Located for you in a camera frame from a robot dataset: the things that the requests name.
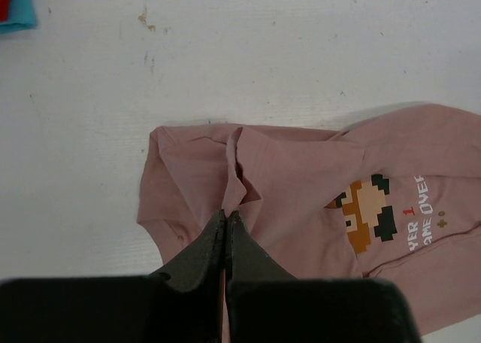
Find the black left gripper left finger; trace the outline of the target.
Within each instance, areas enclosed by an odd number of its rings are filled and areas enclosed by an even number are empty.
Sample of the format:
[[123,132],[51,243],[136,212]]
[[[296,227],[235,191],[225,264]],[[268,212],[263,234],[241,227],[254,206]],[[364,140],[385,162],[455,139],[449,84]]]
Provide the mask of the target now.
[[3,342],[220,342],[223,211],[149,275],[1,283]]

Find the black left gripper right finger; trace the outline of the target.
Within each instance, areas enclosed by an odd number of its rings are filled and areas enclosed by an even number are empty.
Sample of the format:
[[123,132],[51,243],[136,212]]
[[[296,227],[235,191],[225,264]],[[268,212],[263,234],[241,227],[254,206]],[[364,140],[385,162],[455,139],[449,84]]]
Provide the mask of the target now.
[[239,212],[226,226],[225,298],[232,342],[410,342],[399,289],[370,279],[299,280],[248,233]]

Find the dusty pink printed t-shirt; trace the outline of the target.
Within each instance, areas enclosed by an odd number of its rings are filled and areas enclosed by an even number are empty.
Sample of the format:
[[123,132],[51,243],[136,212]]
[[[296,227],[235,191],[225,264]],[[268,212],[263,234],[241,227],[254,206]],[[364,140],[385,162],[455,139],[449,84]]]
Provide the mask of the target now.
[[480,313],[480,117],[417,105],[336,132],[162,126],[138,223],[164,262],[217,211],[298,278],[383,278],[421,334]]

